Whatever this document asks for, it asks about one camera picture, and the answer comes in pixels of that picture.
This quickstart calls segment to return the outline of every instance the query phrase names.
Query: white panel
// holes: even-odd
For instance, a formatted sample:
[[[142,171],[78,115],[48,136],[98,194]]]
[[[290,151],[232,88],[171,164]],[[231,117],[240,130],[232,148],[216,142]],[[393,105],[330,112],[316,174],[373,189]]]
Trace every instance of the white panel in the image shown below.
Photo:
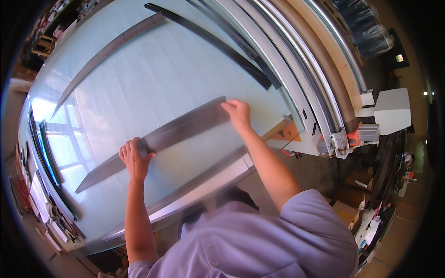
[[[375,107],[367,107],[362,109],[354,110],[354,113],[357,118],[360,117],[374,117],[374,111],[376,110]]]
[[[388,135],[411,125],[410,109],[374,111],[380,135]]]
[[[409,109],[407,88],[381,91],[377,98],[376,110]]]

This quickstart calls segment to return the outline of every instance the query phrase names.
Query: brown roller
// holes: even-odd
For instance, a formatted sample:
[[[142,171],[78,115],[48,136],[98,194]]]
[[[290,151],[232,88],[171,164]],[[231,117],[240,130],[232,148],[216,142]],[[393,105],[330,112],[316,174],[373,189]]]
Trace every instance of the brown roller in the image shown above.
[[[328,80],[340,109],[346,132],[357,129],[357,120],[341,75],[320,38],[286,0],[268,0],[288,20],[310,49]]]

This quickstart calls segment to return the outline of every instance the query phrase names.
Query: metal rail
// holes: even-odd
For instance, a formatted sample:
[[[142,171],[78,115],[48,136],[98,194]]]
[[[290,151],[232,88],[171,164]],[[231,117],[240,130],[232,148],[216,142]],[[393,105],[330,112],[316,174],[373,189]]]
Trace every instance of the metal rail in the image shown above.
[[[354,58],[354,53],[350,50],[348,45],[346,44],[343,35],[340,34],[339,30],[331,20],[331,18],[325,13],[325,11],[320,8],[320,6],[314,0],[303,0],[309,8],[320,18],[321,22],[323,22],[326,29],[331,33],[332,37],[336,40],[339,48],[343,52],[344,57],[348,61],[351,66],[352,73],[354,74],[357,86],[360,92],[366,92],[368,90],[366,86],[366,82],[364,77],[360,71],[360,66],[357,63],[357,60]]]

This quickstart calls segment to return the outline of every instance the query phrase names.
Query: window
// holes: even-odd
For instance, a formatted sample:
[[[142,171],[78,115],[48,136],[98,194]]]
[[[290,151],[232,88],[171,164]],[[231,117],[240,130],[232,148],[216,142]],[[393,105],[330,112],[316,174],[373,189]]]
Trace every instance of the window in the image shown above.
[[[403,56],[402,56],[402,54],[397,55],[397,56],[396,56],[396,60],[397,60],[397,63],[403,62]]]

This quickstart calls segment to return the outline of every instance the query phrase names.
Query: aluminum profile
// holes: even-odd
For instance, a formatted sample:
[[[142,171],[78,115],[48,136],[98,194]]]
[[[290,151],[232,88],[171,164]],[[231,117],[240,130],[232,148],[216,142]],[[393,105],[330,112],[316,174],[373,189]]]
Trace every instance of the aluminum profile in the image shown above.
[[[378,124],[361,124],[357,129],[357,136],[360,141],[378,142],[379,141],[379,125]]]

